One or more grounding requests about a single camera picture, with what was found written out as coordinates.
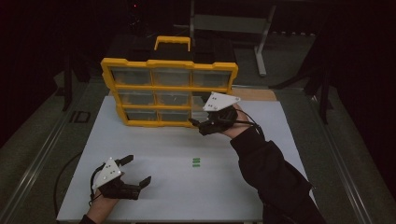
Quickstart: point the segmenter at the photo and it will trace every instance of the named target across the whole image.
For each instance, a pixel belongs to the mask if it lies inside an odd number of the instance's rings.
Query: white tabletop
[[[304,176],[280,102],[243,101],[241,107],[259,123],[285,159]],[[134,160],[120,169],[126,184],[138,185],[151,175],[139,200],[121,200],[108,220],[131,222],[257,221],[262,203],[257,190],[240,174],[238,157],[222,134],[201,136],[192,128],[125,126],[112,96],[103,101],[81,155],[58,220],[78,221],[88,211],[90,178],[109,157]],[[193,159],[200,158],[200,167]]]

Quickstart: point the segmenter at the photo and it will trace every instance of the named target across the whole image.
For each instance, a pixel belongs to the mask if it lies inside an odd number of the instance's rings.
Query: black sleeve
[[[94,221],[92,221],[87,215],[84,215],[82,217],[82,220],[79,222],[79,224],[96,224]]]
[[[231,145],[239,156],[242,176],[259,192],[264,223],[326,223],[309,196],[311,184],[284,160],[274,142],[266,142],[251,127]]]

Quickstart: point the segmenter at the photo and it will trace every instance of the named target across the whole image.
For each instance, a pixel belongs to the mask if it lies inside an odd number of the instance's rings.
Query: dark background
[[[196,1],[206,14],[262,16],[265,1]],[[0,146],[54,92],[53,77],[70,52],[79,81],[101,76],[100,61],[116,34],[188,35],[190,1],[50,1],[0,5]],[[325,56],[331,83],[396,197],[393,141],[396,97],[396,4],[393,1],[278,3],[272,31],[315,34],[304,66]]]

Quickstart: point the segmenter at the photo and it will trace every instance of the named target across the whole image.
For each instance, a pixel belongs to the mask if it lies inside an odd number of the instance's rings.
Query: organizer drawer
[[[157,112],[151,109],[125,109],[128,120],[157,120]]]
[[[161,121],[189,121],[190,112],[188,110],[159,110],[159,117]]]
[[[200,122],[206,121],[208,114],[203,109],[205,105],[203,97],[192,96],[191,99],[191,118]]]
[[[110,67],[117,84],[150,86],[151,77],[147,68]]]
[[[188,91],[155,91],[158,105],[188,105]]]
[[[230,71],[193,70],[192,86],[226,88],[230,80]]]
[[[154,84],[158,86],[190,86],[190,70],[184,68],[152,69]]]
[[[119,90],[119,97],[124,105],[154,105],[153,91]]]

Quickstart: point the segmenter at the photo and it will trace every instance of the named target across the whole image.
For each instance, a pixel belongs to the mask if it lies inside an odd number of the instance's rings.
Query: yellow organizer box
[[[162,42],[188,44],[190,50],[188,37],[158,36],[154,49]],[[123,123],[145,127],[192,127],[189,118],[207,117],[201,96],[212,91],[231,94],[238,72],[236,63],[104,58],[101,65]]]

